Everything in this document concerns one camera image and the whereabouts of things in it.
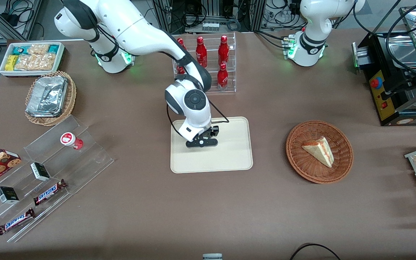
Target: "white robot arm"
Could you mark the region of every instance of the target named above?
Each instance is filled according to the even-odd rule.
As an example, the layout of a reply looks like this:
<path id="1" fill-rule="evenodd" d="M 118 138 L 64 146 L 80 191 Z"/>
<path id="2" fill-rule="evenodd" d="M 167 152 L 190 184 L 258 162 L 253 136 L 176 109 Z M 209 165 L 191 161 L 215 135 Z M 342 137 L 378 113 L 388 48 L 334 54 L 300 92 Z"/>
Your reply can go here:
<path id="1" fill-rule="evenodd" d="M 354 4 L 357 13 L 365 0 L 302 0 L 300 11 L 307 25 L 304 32 L 290 35 L 294 42 L 290 43 L 288 58 L 300 66 L 316 64 L 332 31 L 330 18 L 345 16 Z"/>
<path id="2" fill-rule="evenodd" d="M 87 40 L 99 55 L 102 67 L 120 72 L 127 64 L 120 49 L 134 56 L 162 52 L 183 66 L 180 74 L 165 90 L 168 106 L 186 119 L 179 129 L 187 147 L 217 145 L 218 128 L 211 126 L 211 111 L 205 94 L 211 76 L 168 33 L 150 25 L 129 0 L 64 0 L 64 8 L 54 22 L 61 33 Z"/>

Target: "round wicker basket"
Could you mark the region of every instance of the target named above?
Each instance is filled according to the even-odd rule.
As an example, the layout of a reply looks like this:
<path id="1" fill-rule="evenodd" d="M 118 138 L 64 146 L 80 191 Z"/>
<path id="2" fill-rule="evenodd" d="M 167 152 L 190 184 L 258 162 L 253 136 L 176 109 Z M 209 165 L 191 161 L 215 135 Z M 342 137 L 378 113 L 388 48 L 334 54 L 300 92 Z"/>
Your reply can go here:
<path id="1" fill-rule="evenodd" d="M 328 140 L 335 161 L 328 168 L 302 148 L 308 140 L 324 136 Z M 319 183 L 341 181 L 351 170 L 354 161 L 351 144 L 345 134 L 324 121 L 307 121 L 294 127 L 287 138 L 287 157 L 292 167 L 305 179 Z"/>
<path id="2" fill-rule="evenodd" d="M 54 76 L 63 76 L 68 79 L 67 94 L 66 94 L 66 98 L 64 102 L 63 112 L 59 117 L 32 117 L 25 112 L 26 117 L 32 123 L 35 123 L 38 125 L 44 125 L 44 126 L 53 126 L 58 123 L 61 123 L 73 111 L 73 107 L 75 106 L 75 99 L 76 99 L 75 82 L 73 82 L 72 78 L 63 71 L 56 71 L 53 73 L 43 75 L 41 77 L 54 77 Z M 28 95 L 25 99 L 25 105 L 28 105 L 28 102 L 30 101 L 31 93 L 33 92 L 33 87 L 35 86 L 35 82 L 31 84 L 30 90 L 28 91 Z"/>

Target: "snickers bar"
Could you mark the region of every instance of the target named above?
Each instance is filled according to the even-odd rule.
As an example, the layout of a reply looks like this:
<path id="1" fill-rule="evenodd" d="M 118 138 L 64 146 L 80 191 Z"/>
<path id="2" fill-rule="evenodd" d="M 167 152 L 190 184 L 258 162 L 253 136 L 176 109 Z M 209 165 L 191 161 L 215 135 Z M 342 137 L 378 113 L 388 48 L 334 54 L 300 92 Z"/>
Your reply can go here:
<path id="1" fill-rule="evenodd" d="M 25 212 L 24 214 L 21 214 L 20 216 L 16 217 L 15 219 L 13 219 L 12 221 L 6 223 L 6 225 L 1 225 L 0 226 L 0 235 L 5 234 L 6 232 L 8 232 L 10 229 L 12 229 L 13 227 L 17 226 L 18 224 L 22 223 L 25 220 L 28 220 L 30 218 L 35 218 L 35 211 L 33 211 L 32 208 L 30 208 L 27 212 Z"/>
<path id="2" fill-rule="evenodd" d="M 60 191 L 63 187 L 66 187 L 67 184 L 65 183 L 65 181 L 62 179 L 61 181 L 59 181 L 58 183 L 56 183 L 56 185 L 52 186 L 51 188 L 49 188 L 47 191 L 43 192 L 41 195 L 39 195 L 38 197 L 34 198 L 33 200 L 35 201 L 35 205 L 38 206 L 41 204 L 41 202 L 43 200 L 48 199 L 49 197 L 51 197 L 52 195 L 56 194 L 58 191 Z"/>

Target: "white plastic tray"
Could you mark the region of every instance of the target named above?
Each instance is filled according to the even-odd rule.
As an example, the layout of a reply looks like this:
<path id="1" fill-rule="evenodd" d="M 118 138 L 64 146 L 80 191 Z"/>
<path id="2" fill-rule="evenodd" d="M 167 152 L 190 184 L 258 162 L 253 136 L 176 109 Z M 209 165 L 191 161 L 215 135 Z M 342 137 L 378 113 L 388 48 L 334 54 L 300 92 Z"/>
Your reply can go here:
<path id="1" fill-rule="evenodd" d="M 5 70 L 5 64 L 7 62 L 7 58 L 9 55 L 12 54 L 14 47 L 21 47 L 21 46 L 27 46 L 30 44 L 49 44 L 49 45 L 58 45 L 59 49 L 56 53 L 56 59 L 54 60 L 54 65 L 52 66 L 51 70 L 33 70 L 33 71 L 6 71 Z M 4 59 L 1 62 L 0 66 L 0 73 L 1 75 L 4 75 L 6 77 L 30 77 L 30 76 L 40 76 L 44 74 L 48 74 L 51 72 L 56 72 L 57 69 L 59 69 L 59 65 L 61 64 L 63 51 L 65 49 L 65 46 L 60 42 L 23 42 L 23 43 L 11 43 L 9 46 L 7 46 L 6 53 L 4 55 Z"/>
<path id="2" fill-rule="evenodd" d="M 245 117 L 228 117 L 230 123 L 219 126 L 214 147 L 187 148 L 186 140 L 171 128 L 171 170 L 174 173 L 202 173 L 248 170 L 253 166 L 250 128 Z M 213 121 L 224 120 L 213 118 Z M 176 129 L 183 120 L 176 120 Z"/>

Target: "red emergency stop button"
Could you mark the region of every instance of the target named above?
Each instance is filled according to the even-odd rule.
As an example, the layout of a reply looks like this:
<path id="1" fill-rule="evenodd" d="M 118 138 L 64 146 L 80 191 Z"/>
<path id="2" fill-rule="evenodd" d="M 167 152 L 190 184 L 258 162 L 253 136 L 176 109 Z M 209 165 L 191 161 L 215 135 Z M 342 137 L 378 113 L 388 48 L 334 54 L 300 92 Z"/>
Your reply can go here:
<path id="1" fill-rule="evenodd" d="M 370 87 L 378 87 L 378 85 L 380 84 L 380 82 L 378 81 L 378 79 L 372 79 L 372 81 L 370 81 Z"/>
<path id="2" fill-rule="evenodd" d="M 380 89 L 382 85 L 383 80 L 380 77 L 376 77 L 370 81 L 370 87 L 373 87 L 374 89 Z"/>

